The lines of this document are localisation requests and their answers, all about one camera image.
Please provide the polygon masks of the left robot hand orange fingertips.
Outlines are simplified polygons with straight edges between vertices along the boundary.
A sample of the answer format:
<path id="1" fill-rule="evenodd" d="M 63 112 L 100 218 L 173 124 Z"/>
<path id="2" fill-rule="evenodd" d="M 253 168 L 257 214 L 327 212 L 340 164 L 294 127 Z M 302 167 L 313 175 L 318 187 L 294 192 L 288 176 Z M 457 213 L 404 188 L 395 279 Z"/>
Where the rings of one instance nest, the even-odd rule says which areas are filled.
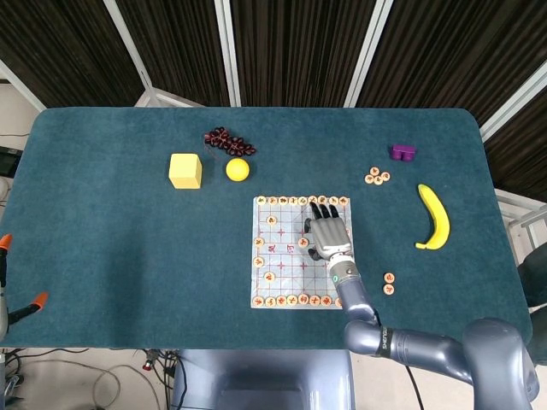
<path id="1" fill-rule="evenodd" d="M 9 327 L 22 319 L 42 310 L 48 301 L 49 294 L 42 292 L 27 306 L 9 312 L 6 289 L 7 289 L 7 255 L 12 243 L 13 236 L 5 234 L 1 237 L 1 340 L 9 332 Z"/>

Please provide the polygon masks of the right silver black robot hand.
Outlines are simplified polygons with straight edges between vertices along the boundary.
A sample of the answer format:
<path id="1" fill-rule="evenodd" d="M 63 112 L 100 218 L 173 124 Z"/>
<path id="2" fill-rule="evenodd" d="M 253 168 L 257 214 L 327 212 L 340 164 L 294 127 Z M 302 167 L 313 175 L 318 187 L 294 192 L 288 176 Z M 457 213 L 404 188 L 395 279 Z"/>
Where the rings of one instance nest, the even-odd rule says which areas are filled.
<path id="1" fill-rule="evenodd" d="M 336 255 L 353 255 L 350 237 L 335 206 L 309 204 L 312 218 L 304 221 L 304 232 L 313 236 L 314 245 L 308 249 L 314 261 L 329 261 Z"/>

